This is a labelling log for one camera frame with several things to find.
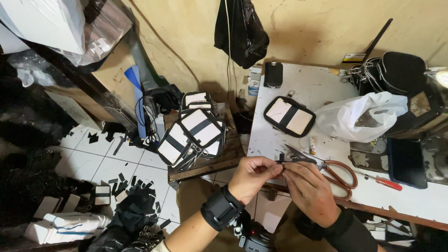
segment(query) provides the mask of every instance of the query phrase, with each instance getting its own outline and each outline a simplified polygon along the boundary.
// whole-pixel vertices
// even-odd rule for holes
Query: white paper stack
[[[48,213],[42,221],[30,223],[24,236],[39,244],[90,239],[101,234],[110,222],[100,214]]]

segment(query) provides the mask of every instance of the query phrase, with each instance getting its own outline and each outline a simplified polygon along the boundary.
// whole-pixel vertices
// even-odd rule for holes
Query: blue stripe
[[[63,234],[63,235],[93,235],[94,233],[88,233],[88,232],[56,232],[57,234]]]
[[[77,228],[77,227],[79,227],[79,226],[82,226],[82,224],[79,224],[79,225],[74,226],[74,227],[69,227],[69,228],[65,228],[65,227],[63,227],[63,226],[57,226],[57,227],[55,227],[55,228],[56,228],[56,229],[70,230],[70,229],[73,229],[73,228]]]

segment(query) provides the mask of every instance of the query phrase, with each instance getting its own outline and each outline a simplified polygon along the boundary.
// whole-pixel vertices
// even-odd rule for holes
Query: white tile floor
[[[50,147],[51,150],[61,151],[62,159],[56,167],[60,175],[69,176],[78,180],[86,180],[96,185],[107,184],[110,179],[118,178],[122,173],[126,180],[131,181],[133,176],[144,183],[154,182],[151,188],[156,191],[156,198],[161,205],[159,223],[170,219],[172,222],[164,228],[166,234],[170,234],[179,226],[179,209],[176,205],[176,191],[167,183],[167,165],[155,153],[129,146],[123,143],[116,155],[113,155],[120,141],[116,134],[112,142],[105,138],[107,134],[100,131],[78,126],[72,130],[72,136],[67,135],[62,139],[60,146]],[[88,133],[99,137],[98,142],[89,143]],[[242,135],[243,149],[247,150],[250,135]],[[232,179],[235,169],[230,169],[203,176],[204,179],[221,186]],[[112,201],[103,213],[112,216],[116,207]],[[246,210],[252,218],[261,222],[269,232],[273,232],[280,221],[286,207],[291,202],[288,194],[278,195],[275,201],[267,200],[267,193],[260,191],[246,206]]]

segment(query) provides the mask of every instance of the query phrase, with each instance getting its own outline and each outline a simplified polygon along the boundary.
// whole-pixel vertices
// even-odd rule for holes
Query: sleeve
[[[159,243],[151,252],[170,252],[165,245],[165,241],[162,241]]]

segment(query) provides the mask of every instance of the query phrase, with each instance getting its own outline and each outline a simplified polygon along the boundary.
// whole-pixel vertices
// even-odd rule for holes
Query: finger
[[[325,181],[326,178],[323,177],[322,173],[320,173],[319,168],[317,168],[317,166],[313,163],[308,163],[308,162],[297,162],[300,165],[303,165],[304,167],[310,169],[310,171],[316,175],[317,178],[319,178],[322,181]]]
[[[313,195],[314,191],[317,190],[301,175],[290,170],[284,170],[284,173],[294,182],[294,184],[296,184],[297,188],[299,188],[305,198],[309,198]]]
[[[322,181],[308,167],[296,163],[284,163],[283,166],[285,167],[285,169],[301,175],[315,188],[319,188],[322,186]]]
[[[268,181],[269,179],[275,178],[277,175],[279,175],[283,171],[282,165],[273,165],[269,167],[267,170],[265,170],[263,173],[260,174],[261,180],[263,180],[263,183]]]
[[[266,167],[271,167],[277,164],[277,162],[265,156],[246,156],[240,160],[240,163],[245,163],[252,169],[256,168],[257,166],[264,165]]]
[[[303,206],[305,206],[305,199],[302,197],[302,193],[300,192],[299,188],[297,188],[294,181],[292,181],[291,178],[285,172],[282,172],[282,174],[286,181],[286,184],[288,185],[289,194],[291,195],[291,198],[294,200],[294,203],[296,203],[296,205],[299,208],[302,208]]]

